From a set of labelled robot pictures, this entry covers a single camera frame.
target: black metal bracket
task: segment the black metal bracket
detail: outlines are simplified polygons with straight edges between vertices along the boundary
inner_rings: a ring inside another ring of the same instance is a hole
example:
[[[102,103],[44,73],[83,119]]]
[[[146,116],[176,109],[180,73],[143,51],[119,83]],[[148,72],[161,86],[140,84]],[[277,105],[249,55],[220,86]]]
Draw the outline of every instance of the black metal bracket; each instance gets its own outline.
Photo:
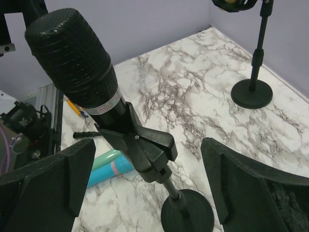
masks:
[[[4,15],[23,13],[26,27],[34,20],[48,13],[44,0],[1,0],[0,3],[0,47],[5,46],[5,52],[10,51],[11,37]]]
[[[130,102],[126,102],[133,130],[122,134],[99,128],[97,130],[116,150],[121,150],[142,178],[150,182],[164,183],[171,175],[168,161],[175,161],[177,149],[171,134],[145,128],[141,125]]]

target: blue bottle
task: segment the blue bottle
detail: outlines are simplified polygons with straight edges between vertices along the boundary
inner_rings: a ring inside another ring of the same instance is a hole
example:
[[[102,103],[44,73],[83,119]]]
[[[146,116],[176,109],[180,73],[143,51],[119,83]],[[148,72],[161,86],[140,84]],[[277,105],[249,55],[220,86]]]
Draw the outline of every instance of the blue bottle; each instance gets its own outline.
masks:
[[[103,182],[107,179],[110,179],[115,175],[128,173],[133,169],[134,168],[132,164],[127,161],[127,159],[123,155],[121,155],[111,163],[108,163],[98,169],[93,170],[90,174],[87,188]]]

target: microphone body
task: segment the microphone body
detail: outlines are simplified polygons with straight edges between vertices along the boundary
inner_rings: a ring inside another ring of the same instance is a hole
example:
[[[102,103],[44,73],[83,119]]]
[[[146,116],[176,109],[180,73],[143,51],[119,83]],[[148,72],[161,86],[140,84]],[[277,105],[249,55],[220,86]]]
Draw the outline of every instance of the microphone body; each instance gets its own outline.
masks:
[[[126,103],[111,58],[77,10],[42,16],[27,27],[25,38],[55,86],[100,128],[127,130]]]

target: microphone clip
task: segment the microphone clip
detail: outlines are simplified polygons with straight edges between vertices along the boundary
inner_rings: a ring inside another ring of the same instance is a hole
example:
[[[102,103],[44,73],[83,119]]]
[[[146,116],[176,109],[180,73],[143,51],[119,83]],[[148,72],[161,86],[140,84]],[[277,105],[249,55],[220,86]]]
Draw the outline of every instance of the microphone clip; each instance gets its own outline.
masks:
[[[120,150],[132,163],[141,177],[148,183],[163,184],[171,176],[167,166],[175,161],[178,153],[173,136],[167,132],[145,128],[130,102],[126,102],[130,114],[132,129],[128,133],[119,133],[112,130],[97,130],[106,141],[115,149]]]

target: microphone stand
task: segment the microphone stand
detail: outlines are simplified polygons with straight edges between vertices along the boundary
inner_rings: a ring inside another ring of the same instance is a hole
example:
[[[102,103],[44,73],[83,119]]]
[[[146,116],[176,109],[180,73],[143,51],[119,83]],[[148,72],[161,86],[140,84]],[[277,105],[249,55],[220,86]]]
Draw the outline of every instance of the microphone stand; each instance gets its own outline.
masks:
[[[171,134],[145,128],[141,125],[130,102],[126,102],[129,133],[97,130],[116,150],[121,150],[141,177],[148,183],[163,184],[169,192],[161,210],[161,223],[165,232],[211,232],[214,214],[210,203],[200,193],[177,190],[170,179],[168,161],[175,161],[177,149]]]
[[[273,0],[263,0],[260,16],[262,17],[257,48],[252,58],[251,78],[239,81],[231,91],[232,100],[239,106],[247,109],[259,109],[267,106],[273,97],[271,87],[258,80],[259,70],[263,64],[263,41],[268,17],[271,16]]]

